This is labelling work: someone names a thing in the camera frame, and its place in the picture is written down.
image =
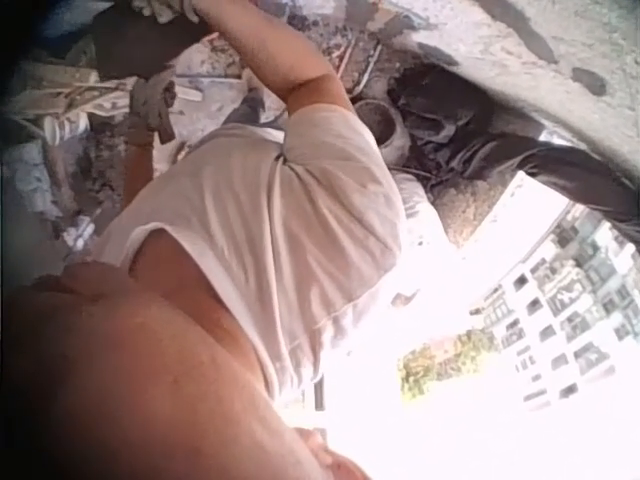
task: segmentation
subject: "gray glove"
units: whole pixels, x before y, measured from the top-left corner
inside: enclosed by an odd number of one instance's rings
[[[152,146],[155,132],[163,145],[176,138],[169,119],[169,108],[176,100],[173,75],[170,68],[149,80],[136,80],[129,96],[129,145]]]
[[[192,0],[131,0],[131,7],[147,17],[153,15],[158,23],[168,23],[181,14],[194,23],[200,20]]]

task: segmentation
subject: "person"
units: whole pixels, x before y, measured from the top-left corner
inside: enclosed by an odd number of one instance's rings
[[[246,0],[193,8],[286,104],[284,134],[237,123],[252,90],[153,179],[170,82],[134,88],[123,211],[93,261],[6,306],[7,429],[70,478],[367,478],[274,405],[391,304],[398,188],[302,34]]]

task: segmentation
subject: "tree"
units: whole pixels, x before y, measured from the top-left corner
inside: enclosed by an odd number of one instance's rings
[[[471,329],[456,336],[453,355],[437,361],[429,344],[412,350],[398,362],[405,399],[412,400],[428,393],[433,382],[477,373],[482,357],[497,349],[493,333],[487,329]]]

